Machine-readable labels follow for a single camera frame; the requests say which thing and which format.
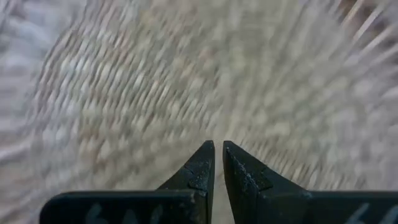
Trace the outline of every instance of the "pointed metal tip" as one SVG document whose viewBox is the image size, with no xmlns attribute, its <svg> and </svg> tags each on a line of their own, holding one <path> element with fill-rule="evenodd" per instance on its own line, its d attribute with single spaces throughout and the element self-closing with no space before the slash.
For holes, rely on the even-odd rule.
<svg viewBox="0 0 398 224">
<path fill-rule="evenodd" d="M 159 189 L 194 189 L 213 191 L 215 149 L 213 141 L 205 141 L 189 160 Z"/>
<path fill-rule="evenodd" d="M 227 188 L 230 184 L 251 185 L 257 191 L 272 187 L 263 175 L 269 168 L 231 141 L 224 142 L 223 162 Z"/>
<path fill-rule="evenodd" d="M 232 180 L 236 184 L 236 181 L 249 179 L 247 183 L 252 184 L 258 191 L 272 189 L 272 194 L 303 190 L 231 141 L 224 142 L 223 162 L 227 188 L 228 182 Z"/>
</svg>

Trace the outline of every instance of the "beige carpet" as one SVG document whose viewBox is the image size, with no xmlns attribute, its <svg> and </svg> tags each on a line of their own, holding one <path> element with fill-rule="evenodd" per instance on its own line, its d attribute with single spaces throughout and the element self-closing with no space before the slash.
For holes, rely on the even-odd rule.
<svg viewBox="0 0 398 224">
<path fill-rule="evenodd" d="M 154 189 L 229 139 L 309 189 L 398 189 L 392 1 L 1 0 L 0 223 Z"/>
</svg>

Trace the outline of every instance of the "black tool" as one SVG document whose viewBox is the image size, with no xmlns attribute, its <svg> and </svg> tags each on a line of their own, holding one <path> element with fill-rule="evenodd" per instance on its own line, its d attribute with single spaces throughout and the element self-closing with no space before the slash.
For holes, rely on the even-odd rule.
<svg viewBox="0 0 398 224">
<path fill-rule="evenodd" d="M 398 223 L 397 192 L 314 192 L 283 178 L 231 141 L 224 176 L 236 224 Z M 157 190 L 70 192 L 48 201 L 40 224 L 211 223 L 215 149 L 206 141 Z"/>
</svg>

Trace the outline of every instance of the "textured rug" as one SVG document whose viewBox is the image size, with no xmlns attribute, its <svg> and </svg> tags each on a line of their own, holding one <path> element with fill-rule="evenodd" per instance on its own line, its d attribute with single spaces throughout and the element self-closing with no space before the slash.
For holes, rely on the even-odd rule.
<svg viewBox="0 0 398 224">
<path fill-rule="evenodd" d="M 0 222 L 154 189 L 206 139 L 302 187 L 398 189 L 392 1 L 1 0 Z"/>
</svg>

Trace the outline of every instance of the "woven carpet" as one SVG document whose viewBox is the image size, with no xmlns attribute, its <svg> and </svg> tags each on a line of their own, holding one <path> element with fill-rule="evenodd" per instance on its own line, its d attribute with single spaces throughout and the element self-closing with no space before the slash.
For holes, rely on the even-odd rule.
<svg viewBox="0 0 398 224">
<path fill-rule="evenodd" d="M 68 190 L 154 189 L 221 143 L 318 190 L 398 189 L 390 1 L 7 1 L 0 222 Z"/>
</svg>

